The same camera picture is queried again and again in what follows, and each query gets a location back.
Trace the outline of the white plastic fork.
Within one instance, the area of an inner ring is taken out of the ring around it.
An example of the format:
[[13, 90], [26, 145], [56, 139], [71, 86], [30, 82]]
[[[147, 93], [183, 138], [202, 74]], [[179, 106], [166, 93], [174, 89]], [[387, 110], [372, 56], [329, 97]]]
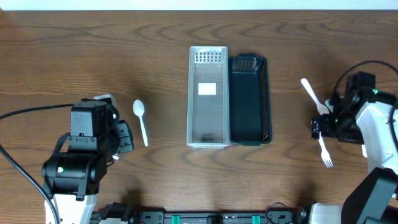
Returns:
[[318, 142], [320, 144], [321, 147], [321, 159], [324, 162], [324, 164], [326, 165], [327, 168], [333, 168], [333, 162], [332, 159], [330, 157], [330, 154], [328, 152], [328, 150], [326, 149], [326, 145], [322, 136], [322, 133], [319, 133], [319, 139]]
[[361, 150], [362, 150], [363, 156], [365, 158], [367, 158], [368, 155], [367, 155], [367, 152], [366, 152], [366, 146], [364, 144], [361, 145]]

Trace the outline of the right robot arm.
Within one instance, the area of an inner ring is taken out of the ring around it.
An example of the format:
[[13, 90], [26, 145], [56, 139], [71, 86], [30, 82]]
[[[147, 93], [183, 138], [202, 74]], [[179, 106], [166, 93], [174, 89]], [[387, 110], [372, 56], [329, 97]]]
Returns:
[[397, 97], [376, 89], [376, 77], [350, 75], [344, 96], [333, 95], [326, 112], [312, 118], [312, 139], [358, 144], [368, 176], [342, 205], [314, 203], [309, 223], [397, 223]]

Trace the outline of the dark green plastic basket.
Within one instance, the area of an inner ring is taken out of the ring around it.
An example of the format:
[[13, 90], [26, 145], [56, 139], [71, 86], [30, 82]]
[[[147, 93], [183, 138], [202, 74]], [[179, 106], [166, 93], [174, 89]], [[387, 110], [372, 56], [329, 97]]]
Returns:
[[229, 58], [229, 126], [234, 144], [260, 146], [272, 141], [265, 57], [246, 53]]

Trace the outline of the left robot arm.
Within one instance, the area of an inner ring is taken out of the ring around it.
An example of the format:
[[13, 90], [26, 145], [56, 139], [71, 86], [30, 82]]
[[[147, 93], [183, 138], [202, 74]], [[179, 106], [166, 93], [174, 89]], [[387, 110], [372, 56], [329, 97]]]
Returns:
[[110, 94], [73, 104], [70, 132], [43, 164], [46, 223], [89, 223], [108, 164], [134, 149], [129, 125]]

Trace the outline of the pale blue plastic fork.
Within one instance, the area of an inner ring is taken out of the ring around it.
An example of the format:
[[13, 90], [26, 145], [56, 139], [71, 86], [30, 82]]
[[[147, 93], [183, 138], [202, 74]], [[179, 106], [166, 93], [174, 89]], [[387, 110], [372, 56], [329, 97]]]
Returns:
[[333, 111], [333, 106], [330, 105], [330, 101], [329, 101], [329, 100], [326, 100], [326, 101], [325, 101], [325, 105], [326, 105], [326, 107], [327, 107], [330, 111]]

